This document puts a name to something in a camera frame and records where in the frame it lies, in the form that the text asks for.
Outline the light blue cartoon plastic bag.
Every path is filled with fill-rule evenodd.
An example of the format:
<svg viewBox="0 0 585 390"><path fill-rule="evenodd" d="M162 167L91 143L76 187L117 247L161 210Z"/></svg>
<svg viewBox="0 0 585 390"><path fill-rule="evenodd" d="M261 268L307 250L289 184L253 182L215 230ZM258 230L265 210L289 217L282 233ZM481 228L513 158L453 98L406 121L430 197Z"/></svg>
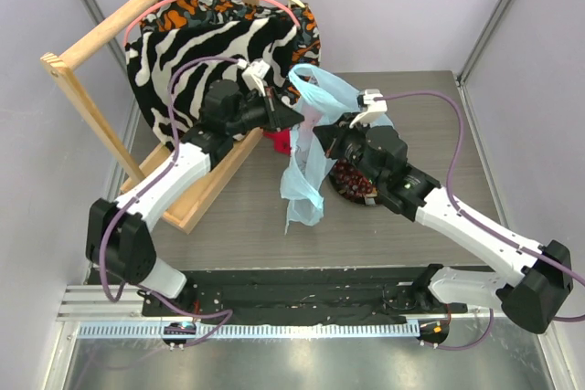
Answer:
<svg viewBox="0 0 585 390"><path fill-rule="evenodd" d="M307 63L294 66L288 80L300 92L292 108L304 121L290 130L290 161L281 178L281 198L288 201L285 225L297 222L312 227L324 216L320 188L335 164L325 157L313 128L332 124L346 112L358 112L358 89Z"/></svg>

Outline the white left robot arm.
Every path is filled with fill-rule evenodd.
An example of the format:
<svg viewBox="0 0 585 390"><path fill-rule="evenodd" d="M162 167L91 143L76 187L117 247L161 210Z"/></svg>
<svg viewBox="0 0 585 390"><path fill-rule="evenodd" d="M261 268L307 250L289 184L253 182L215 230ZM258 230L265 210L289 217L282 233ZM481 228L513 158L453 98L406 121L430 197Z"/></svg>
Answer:
<svg viewBox="0 0 585 390"><path fill-rule="evenodd" d="M271 87L242 93L236 82L214 82L204 98L198 121L180 139L173 154L131 191L110 202L92 204L86 257L103 277L163 296L176 316L195 303L187 277L156 255L151 232L193 183L227 159L236 136L260 128L279 132L301 123L301 113L286 105Z"/></svg>

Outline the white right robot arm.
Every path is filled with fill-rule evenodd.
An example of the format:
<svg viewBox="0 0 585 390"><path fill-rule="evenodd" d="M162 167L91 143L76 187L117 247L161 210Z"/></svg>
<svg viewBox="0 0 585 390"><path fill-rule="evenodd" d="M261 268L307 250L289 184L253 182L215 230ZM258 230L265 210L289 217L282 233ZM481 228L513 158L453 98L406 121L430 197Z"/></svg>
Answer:
<svg viewBox="0 0 585 390"><path fill-rule="evenodd" d="M418 309L436 311L443 303L466 303L495 311L520 328L544 333L573 289L569 249L521 237L479 214L447 188L411 165L408 146L390 126L317 126L326 157L345 161L372 183L381 204L446 236L489 271L433 266L412 293Z"/></svg>

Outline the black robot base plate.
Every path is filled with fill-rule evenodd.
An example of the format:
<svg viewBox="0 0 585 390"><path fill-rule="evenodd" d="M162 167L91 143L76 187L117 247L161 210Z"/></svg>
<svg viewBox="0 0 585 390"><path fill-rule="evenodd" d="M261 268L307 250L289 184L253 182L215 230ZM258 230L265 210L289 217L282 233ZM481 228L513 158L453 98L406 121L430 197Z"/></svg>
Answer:
<svg viewBox="0 0 585 390"><path fill-rule="evenodd" d="M418 283L429 270L415 268L191 270L189 311L233 312L231 325L314 326L403 323L409 316L463 314Z"/></svg>

